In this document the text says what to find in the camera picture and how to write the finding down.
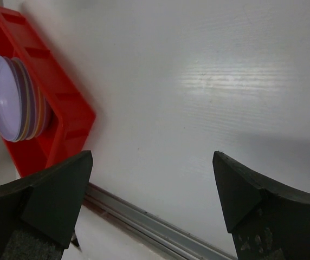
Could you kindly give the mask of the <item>pink plate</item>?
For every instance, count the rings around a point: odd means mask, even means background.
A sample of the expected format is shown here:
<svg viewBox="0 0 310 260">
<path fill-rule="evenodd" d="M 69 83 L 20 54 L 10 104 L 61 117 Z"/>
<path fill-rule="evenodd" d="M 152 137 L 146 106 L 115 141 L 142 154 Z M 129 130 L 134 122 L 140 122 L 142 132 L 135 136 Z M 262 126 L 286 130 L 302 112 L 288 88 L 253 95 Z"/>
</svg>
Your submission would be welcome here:
<svg viewBox="0 0 310 260">
<path fill-rule="evenodd" d="M 40 89 L 34 81 L 31 82 L 31 87 L 32 87 L 33 96 L 34 96 L 33 104 L 35 105 L 35 111 L 31 114 L 31 118 L 35 119 L 35 122 L 34 122 L 34 126 L 32 127 L 32 130 L 30 130 L 29 135 L 27 136 L 27 140 L 32 139 L 36 135 L 39 129 L 39 125 L 41 121 L 40 114 L 41 114 L 41 109 L 42 109 L 42 94 L 40 92 Z"/>
</svg>

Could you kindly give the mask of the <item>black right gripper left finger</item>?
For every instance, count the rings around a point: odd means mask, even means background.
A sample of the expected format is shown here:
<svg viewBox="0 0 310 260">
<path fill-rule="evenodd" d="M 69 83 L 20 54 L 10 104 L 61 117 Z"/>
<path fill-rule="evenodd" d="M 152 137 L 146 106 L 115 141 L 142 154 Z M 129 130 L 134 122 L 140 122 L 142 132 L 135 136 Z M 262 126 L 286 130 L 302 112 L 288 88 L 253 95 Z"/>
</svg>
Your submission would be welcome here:
<svg viewBox="0 0 310 260">
<path fill-rule="evenodd" d="M 82 151 L 0 186 L 0 259 L 62 258 L 92 166 L 91 151 Z"/>
</svg>

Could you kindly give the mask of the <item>purple plate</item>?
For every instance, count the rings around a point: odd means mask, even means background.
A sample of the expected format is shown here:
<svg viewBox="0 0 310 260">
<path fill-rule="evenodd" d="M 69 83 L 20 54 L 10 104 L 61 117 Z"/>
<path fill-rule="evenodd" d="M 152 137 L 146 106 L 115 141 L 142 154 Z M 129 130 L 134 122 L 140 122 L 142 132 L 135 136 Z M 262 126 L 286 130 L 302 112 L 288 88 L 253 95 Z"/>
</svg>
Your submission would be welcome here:
<svg viewBox="0 0 310 260">
<path fill-rule="evenodd" d="M 42 129 L 41 129 L 39 135 L 41 135 L 47 129 L 47 127 L 50 124 L 51 116 L 52 116 L 52 108 L 50 107 L 50 105 L 49 105 L 48 101 L 46 100 L 45 96 L 44 96 L 44 105 L 45 105 L 45 108 L 44 108 L 44 123 L 43 123 Z"/>
<path fill-rule="evenodd" d="M 0 134 L 7 141 L 18 138 L 21 123 L 21 98 L 10 61 L 0 55 Z"/>
</svg>

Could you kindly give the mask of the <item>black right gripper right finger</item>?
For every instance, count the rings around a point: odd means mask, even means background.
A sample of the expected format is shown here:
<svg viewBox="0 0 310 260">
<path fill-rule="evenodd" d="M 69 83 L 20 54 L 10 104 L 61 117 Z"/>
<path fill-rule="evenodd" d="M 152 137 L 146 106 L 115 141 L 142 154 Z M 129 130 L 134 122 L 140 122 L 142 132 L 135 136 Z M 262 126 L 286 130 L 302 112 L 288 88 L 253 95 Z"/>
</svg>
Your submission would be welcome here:
<svg viewBox="0 0 310 260">
<path fill-rule="evenodd" d="M 310 193 L 219 151 L 212 165 L 238 259 L 310 259 Z"/>
</svg>

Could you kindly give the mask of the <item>orange plate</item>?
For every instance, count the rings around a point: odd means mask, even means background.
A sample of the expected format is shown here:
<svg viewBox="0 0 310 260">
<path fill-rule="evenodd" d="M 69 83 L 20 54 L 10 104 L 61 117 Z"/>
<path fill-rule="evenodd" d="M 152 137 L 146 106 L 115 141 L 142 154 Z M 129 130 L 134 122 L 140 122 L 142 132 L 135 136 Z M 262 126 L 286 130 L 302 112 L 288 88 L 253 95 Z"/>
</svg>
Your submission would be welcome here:
<svg viewBox="0 0 310 260">
<path fill-rule="evenodd" d="M 44 123 L 44 96 L 39 88 L 39 86 L 37 84 L 33 84 L 34 86 L 34 90 L 37 93 L 37 98 L 36 101 L 38 103 L 38 109 L 36 111 L 36 116 L 37 116 L 37 123 L 36 123 L 36 127 L 34 130 L 34 136 L 37 137 L 40 134 L 40 131 L 42 129 L 43 123 Z"/>
<path fill-rule="evenodd" d="M 37 120 L 35 91 L 24 63 L 18 57 L 13 57 L 11 62 L 18 78 L 21 98 L 21 130 L 16 140 L 27 140 L 32 137 Z"/>
</svg>

